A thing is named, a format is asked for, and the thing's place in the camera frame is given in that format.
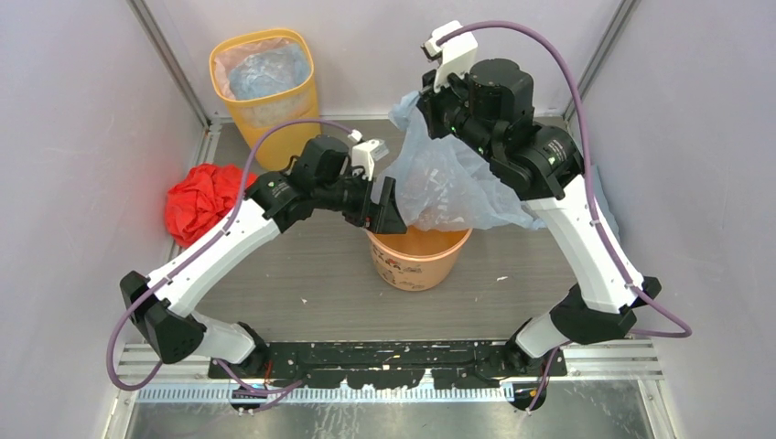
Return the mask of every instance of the clear plastic bag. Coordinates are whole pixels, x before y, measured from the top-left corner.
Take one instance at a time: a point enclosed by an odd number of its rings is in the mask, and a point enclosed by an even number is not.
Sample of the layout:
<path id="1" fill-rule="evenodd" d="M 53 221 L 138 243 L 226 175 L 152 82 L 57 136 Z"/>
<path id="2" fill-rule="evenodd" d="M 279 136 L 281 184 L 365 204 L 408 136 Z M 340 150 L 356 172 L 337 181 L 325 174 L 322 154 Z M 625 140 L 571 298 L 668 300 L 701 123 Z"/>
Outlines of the clear plastic bag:
<path id="1" fill-rule="evenodd" d="M 215 56 L 221 94 L 248 101 L 301 85 L 311 73 L 305 51 L 289 38 L 270 38 L 224 50 Z"/>
<path id="2" fill-rule="evenodd" d="M 406 136 L 399 156 L 377 178 L 372 197 L 379 197 L 384 177 L 395 178 L 402 219 L 420 230 L 490 229 L 506 224 L 542 228 L 544 223 L 523 209 L 514 191 L 490 172 L 477 153 L 452 135 L 428 138 L 426 121 L 415 108 L 417 99 L 417 92 L 410 93 L 391 110 L 391 122 Z"/>

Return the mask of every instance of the orange bucket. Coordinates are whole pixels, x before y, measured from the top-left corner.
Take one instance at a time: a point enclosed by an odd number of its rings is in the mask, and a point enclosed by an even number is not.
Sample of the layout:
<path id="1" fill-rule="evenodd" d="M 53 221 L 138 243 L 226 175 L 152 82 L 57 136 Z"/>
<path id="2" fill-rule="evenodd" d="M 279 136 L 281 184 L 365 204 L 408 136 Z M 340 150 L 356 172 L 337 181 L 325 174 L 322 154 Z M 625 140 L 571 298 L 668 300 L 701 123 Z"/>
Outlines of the orange bucket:
<path id="1" fill-rule="evenodd" d="M 403 235 L 367 236 L 374 268 L 385 282 L 405 291 L 424 291 L 450 274 L 471 229 L 422 231 L 410 226 Z"/>

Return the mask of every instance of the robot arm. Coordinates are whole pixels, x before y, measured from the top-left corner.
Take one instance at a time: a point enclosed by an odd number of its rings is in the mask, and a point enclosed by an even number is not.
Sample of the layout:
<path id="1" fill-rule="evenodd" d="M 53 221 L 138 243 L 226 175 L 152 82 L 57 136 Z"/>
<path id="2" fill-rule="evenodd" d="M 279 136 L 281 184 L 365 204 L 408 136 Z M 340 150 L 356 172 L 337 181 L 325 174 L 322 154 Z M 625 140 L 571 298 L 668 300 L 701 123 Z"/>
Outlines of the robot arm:
<path id="1" fill-rule="evenodd" d="M 512 336 L 516 360 L 538 359 L 569 340 L 587 344 L 624 337 L 636 321 L 632 308 L 643 303 L 596 232 L 574 140 L 560 128 L 534 121 L 534 80 L 517 64 L 507 59 L 475 63 L 477 41 L 470 33 L 437 45 L 458 28 L 459 22 L 451 22 L 422 46 L 430 60 L 439 62 L 423 76 L 417 104 L 428 134 L 452 134 L 482 156 L 490 171 L 544 220 L 577 278 L 566 299 Z M 612 237 L 609 225 L 600 221 Z M 655 297 L 657 279 L 644 278 L 611 241 L 633 282 Z"/>
<path id="2" fill-rule="evenodd" d="M 380 202 L 370 200 L 374 162 L 385 153 L 384 143 L 378 140 L 356 145 L 349 154 L 349 148 L 333 137 L 311 139 L 289 169 L 262 174 L 247 188 L 228 230 L 225 228 L 234 209 L 147 279 L 137 272 L 127 274 L 120 282 L 127 307 L 150 284 L 169 280 L 131 316 L 162 362 L 176 363 L 196 354 L 224 359 L 245 374 L 264 364 L 266 344 L 247 325 L 227 324 L 194 309 L 224 274 L 295 222 L 309 218 L 314 209 L 340 211 L 347 222 L 374 233 L 406 232 L 392 178 L 385 179 Z M 203 251 L 219 233 L 223 233 L 221 238 Z M 174 279 L 167 278 L 195 254 L 199 257 Z"/>

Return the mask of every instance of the black mounting plate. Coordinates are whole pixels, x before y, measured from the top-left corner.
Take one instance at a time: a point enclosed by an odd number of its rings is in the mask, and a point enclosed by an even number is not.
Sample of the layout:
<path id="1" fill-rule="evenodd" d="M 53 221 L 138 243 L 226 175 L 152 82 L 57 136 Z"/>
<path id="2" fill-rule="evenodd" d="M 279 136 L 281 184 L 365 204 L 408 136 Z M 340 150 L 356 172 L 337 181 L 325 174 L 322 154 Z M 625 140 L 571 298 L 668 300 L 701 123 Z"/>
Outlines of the black mounting plate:
<path id="1" fill-rule="evenodd" d="M 337 389 L 347 379 L 352 389 L 369 384 L 375 389 L 413 388 L 430 369 L 435 389 L 481 389 L 499 387 L 511 377 L 538 377 L 540 362 L 516 369 L 506 360 L 505 341 L 412 341 L 412 342 L 309 342 L 271 343 L 269 379 L 273 386 L 302 380 L 309 388 Z M 267 365 L 254 376 L 264 378 Z M 550 376 L 567 374 L 564 356 L 550 365 Z M 228 378 L 210 364 L 208 376 Z"/>

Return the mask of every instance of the purple cable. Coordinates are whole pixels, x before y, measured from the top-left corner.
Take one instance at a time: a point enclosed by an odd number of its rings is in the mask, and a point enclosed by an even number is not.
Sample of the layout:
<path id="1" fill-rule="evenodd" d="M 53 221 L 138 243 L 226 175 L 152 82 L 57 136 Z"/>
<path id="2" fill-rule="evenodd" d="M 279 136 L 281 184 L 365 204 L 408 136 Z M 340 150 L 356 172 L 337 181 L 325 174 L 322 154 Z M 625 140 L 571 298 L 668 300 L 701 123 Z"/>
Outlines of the purple cable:
<path id="1" fill-rule="evenodd" d="M 291 385 L 284 387 L 283 389 L 275 389 L 273 391 L 267 391 L 264 389 L 256 389 L 254 386 L 248 384 L 247 382 L 240 379 L 240 377 L 237 376 L 234 371 L 229 369 L 229 366 L 226 364 L 226 361 L 222 359 L 216 359 L 216 363 L 218 363 L 219 366 L 221 366 L 224 371 L 226 371 L 226 374 L 229 375 L 229 378 L 237 381 L 237 384 L 240 384 L 240 387 L 245 388 L 245 391 L 253 396 L 267 396 L 267 395 L 273 395 L 276 393 L 283 393 L 284 391 L 291 389 Z M 302 384 L 302 381 L 296 381 L 292 385 L 296 385 L 295 387 L 298 387 L 300 384 Z"/>
<path id="2" fill-rule="evenodd" d="M 536 394 L 533 396 L 531 403 L 528 404 L 528 408 L 525 409 L 525 411 L 528 414 L 531 414 L 531 410 L 534 409 L 536 402 L 539 401 L 539 395 L 542 394 L 542 391 L 544 391 L 544 387 L 547 385 L 547 381 L 550 376 L 550 368 L 552 368 L 553 366 L 553 361 L 555 361 L 555 355 L 557 354 L 557 351 L 559 349 L 560 349 L 560 346 L 553 348 L 552 353 L 550 354 L 550 359 L 547 360 L 547 365 L 544 366 L 544 373 L 542 373 L 542 378 L 539 380 L 539 388 L 536 390 Z"/>
<path id="3" fill-rule="evenodd" d="M 258 409 L 253 410 L 253 412 L 254 413 L 256 413 L 256 412 L 263 412 L 265 410 L 269 410 L 269 409 L 275 407 L 286 396 L 291 394 L 291 392 L 294 391 L 294 389 L 296 389 L 297 387 L 299 387 L 301 385 L 302 385 L 302 381 L 296 381 L 296 382 L 294 382 L 292 384 L 289 384 L 289 385 L 285 386 L 283 389 L 281 389 L 281 391 L 283 391 L 283 392 L 280 395 L 278 395 L 275 399 L 273 399 L 273 400 L 271 400 L 269 402 L 265 402 L 264 404 L 261 405 L 261 407 L 259 407 Z M 243 396 L 256 396 L 255 393 L 253 393 L 252 391 L 236 391 L 235 393 L 237 393 L 238 395 L 243 395 Z"/>
<path id="4" fill-rule="evenodd" d="M 116 323 L 116 326 L 113 328 L 113 332 L 111 332 L 111 336 L 108 339 L 108 349 L 105 353 L 105 366 L 108 369 L 108 378 L 111 380 L 114 386 L 121 389 L 122 391 L 137 391 L 140 389 L 143 389 L 146 384 L 148 384 L 155 376 L 156 373 L 159 372 L 159 369 L 162 367 L 162 361 L 159 360 L 159 362 L 154 366 L 153 369 L 151 369 L 151 373 L 148 374 L 145 379 L 138 382 L 137 384 L 127 384 L 119 379 L 118 373 L 116 373 L 116 369 L 113 367 L 113 351 L 116 347 L 116 341 L 118 340 L 119 334 L 121 333 L 122 328 L 124 325 L 126 325 L 127 320 L 129 320 L 129 317 L 132 315 L 132 313 L 145 302 L 148 297 L 155 294 L 156 291 L 159 290 L 159 288 L 162 287 L 168 280 L 172 280 L 178 273 L 182 272 L 186 267 L 188 267 L 192 262 L 197 260 L 204 252 L 206 252 L 210 247 L 213 246 L 220 238 L 224 235 L 224 232 L 228 230 L 234 221 L 237 219 L 237 212 L 240 211 L 240 206 L 243 204 L 243 193 L 245 192 L 245 188 L 248 185 L 248 176 L 250 174 L 249 169 L 251 167 L 251 163 L 253 162 L 253 158 L 256 156 L 256 152 L 259 150 L 259 147 L 262 145 L 262 143 L 266 140 L 267 137 L 274 134 L 275 132 L 286 128 L 290 125 L 296 125 L 298 123 L 321 123 L 324 125 L 333 126 L 335 128 L 340 128 L 340 130 L 344 131 L 345 133 L 351 133 L 352 130 L 348 128 L 345 125 L 342 125 L 341 123 L 336 123 L 332 121 L 325 121 L 323 119 L 296 119 L 294 121 L 288 121 L 280 123 L 274 127 L 272 127 L 269 131 L 264 133 L 262 137 L 253 145 L 253 148 L 251 149 L 251 153 L 248 155 L 248 160 L 245 162 L 245 167 L 242 169 L 242 179 L 240 180 L 240 188 L 237 191 L 237 200 L 234 203 L 234 209 L 232 211 L 232 214 L 230 217 L 226 220 L 226 223 L 223 226 L 223 229 L 220 230 L 218 233 L 216 233 L 212 238 L 210 238 L 209 241 L 205 242 L 202 247 L 197 249 L 195 252 L 191 254 L 186 260 L 178 264 L 174 269 L 170 270 L 170 272 L 167 274 L 167 279 L 162 279 L 161 281 L 157 282 L 150 288 L 148 288 L 148 291 L 141 294 L 140 297 L 137 298 L 131 305 L 129 305 L 128 308 L 126 308 L 126 311 L 119 317 L 119 321 Z M 221 364 L 224 369 L 227 370 L 227 373 L 231 372 L 231 370 L 228 369 L 228 367 L 225 365 L 225 363 Z"/>
<path id="5" fill-rule="evenodd" d="M 509 21 L 481 21 L 479 23 L 474 23 L 471 25 L 466 25 L 460 29 L 456 29 L 449 34 L 443 36 L 440 38 L 436 44 L 438 46 L 441 46 L 445 42 L 449 41 L 453 37 L 457 37 L 459 35 L 465 34 L 467 32 L 472 32 L 474 30 L 479 29 L 485 29 L 485 28 L 493 28 L 493 27 L 502 27 L 506 29 L 515 30 L 517 32 L 520 32 L 521 34 L 524 34 L 542 46 L 547 49 L 548 52 L 550 52 L 550 55 L 555 59 L 555 62 L 557 62 L 558 67 L 560 67 L 560 70 L 563 72 L 563 76 L 566 79 L 566 83 L 568 84 L 569 90 L 571 90 L 571 98 L 574 101 L 574 105 L 577 107 L 577 120 L 579 121 L 579 135 L 581 137 L 581 143 L 582 143 L 582 155 L 584 160 L 584 168 L 585 168 L 585 174 L 590 176 L 592 175 L 590 173 L 590 167 L 591 167 L 591 159 L 590 159 L 590 147 L 587 144 L 587 120 L 585 117 L 585 110 L 582 106 L 582 97 L 579 95 L 579 88 L 577 87 L 577 82 L 574 80 L 574 75 L 571 73 L 571 69 L 568 67 L 566 62 L 563 60 L 563 57 L 561 57 L 560 52 L 547 40 L 547 38 L 543 37 L 541 34 L 536 32 L 535 30 L 525 27 L 523 25 L 519 25 L 517 23 L 512 23 Z M 664 317 L 668 318 L 672 322 L 674 322 L 676 325 L 678 325 L 682 332 L 663 332 L 663 331 L 653 331 L 648 329 L 632 329 L 630 332 L 632 334 L 637 334 L 641 336 L 651 336 L 651 337 L 670 337 L 670 338 L 687 338 L 690 337 L 693 334 L 693 329 L 685 323 L 681 318 L 676 316 L 671 311 L 665 309 L 662 305 L 658 304 L 654 300 L 652 300 L 651 297 L 649 297 L 646 293 L 642 291 L 642 289 L 635 285 L 633 282 L 633 279 L 631 278 L 631 275 L 628 273 L 628 270 L 625 268 L 625 264 L 622 262 L 622 259 L 618 256 L 618 254 L 614 250 L 614 246 L 612 245 L 611 241 L 609 240 L 609 236 L 607 236 L 606 231 L 604 230 L 603 225 L 600 222 L 600 216 L 598 214 L 598 208 L 596 203 L 596 195 L 593 192 L 593 179 L 592 178 L 585 178 L 585 194 L 587 196 L 587 205 L 589 206 L 590 210 L 590 216 L 593 219 L 593 223 L 595 224 L 596 231 L 598 232 L 598 236 L 601 238 L 601 242 L 604 244 L 604 247 L 606 248 L 607 252 L 609 253 L 609 256 L 611 257 L 611 260 L 614 262 L 615 266 L 617 266 L 618 271 L 622 275 L 622 278 L 625 280 L 625 284 L 630 287 L 630 289 L 635 293 L 642 301 L 644 301 L 645 304 L 651 306 L 654 308 L 655 311 L 663 315 Z"/>

